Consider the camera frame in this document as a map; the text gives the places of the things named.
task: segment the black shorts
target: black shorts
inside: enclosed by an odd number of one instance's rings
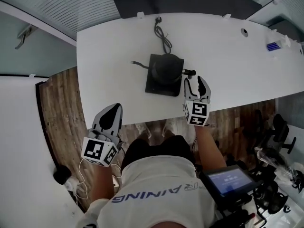
[[[134,161],[157,155],[179,156],[186,158],[193,164],[195,163],[194,156],[183,136],[176,135],[170,137],[162,142],[161,145],[156,146],[150,146],[145,140],[136,139],[130,144],[125,154],[121,172],[128,164],[131,164]]]

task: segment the small display screen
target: small display screen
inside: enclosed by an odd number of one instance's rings
[[[226,194],[252,183],[252,180],[240,169],[233,169],[208,175],[221,194]]]

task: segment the shoe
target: shoe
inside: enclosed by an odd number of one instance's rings
[[[152,134],[149,128],[147,127],[146,123],[137,123],[135,124],[135,126],[139,132],[139,135],[141,135],[143,132],[147,132],[148,138],[151,138]]]
[[[174,135],[177,135],[177,125],[174,121],[174,118],[170,118],[166,120],[165,126],[162,130],[162,136],[165,137],[165,132],[170,130]]]

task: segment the wooden floor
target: wooden floor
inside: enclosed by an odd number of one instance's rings
[[[40,86],[40,97],[47,134],[57,162],[67,166],[73,176],[83,181],[78,167],[81,161],[82,141],[87,129],[81,106],[77,69],[74,67],[52,76]],[[252,158],[249,158],[246,152],[250,143],[243,136],[242,131],[244,127],[250,128],[253,125],[254,110],[256,109],[261,110],[264,119],[268,119],[275,113],[275,101],[270,100],[211,112],[207,122],[212,136],[219,141],[219,149],[222,154],[226,156],[231,153],[236,160],[244,161],[249,167],[253,164]],[[192,146],[195,139],[193,126],[187,125],[184,117],[175,118],[174,121],[176,134],[184,136]],[[152,145],[161,143],[161,130],[164,122],[147,123],[153,133]],[[122,126],[120,137],[124,141],[123,149],[125,151],[137,136],[138,131],[134,124]],[[194,146],[194,152],[197,157],[196,146]],[[120,151],[115,163],[120,165],[124,158],[123,155],[123,151]],[[80,170],[86,181],[89,198],[87,200],[78,199],[78,201],[87,209],[91,203],[92,164],[83,161]],[[112,172],[115,176],[120,177],[120,169],[116,165],[112,166]],[[78,192],[78,195],[85,197],[85,193],[81,191]]]

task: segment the black base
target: black base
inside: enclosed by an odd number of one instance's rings
[[[161,85],[156,82],[152,77],[152,66],[153,64],[161,57],[161,55],[151,54],[150,62],[149,62],[149,69],[147,75],[147,83],[146,83],[146,93],[158,94],[158,95],[168,95],[168,96],[178,96],[181,90],[181,78],[171,85]]]

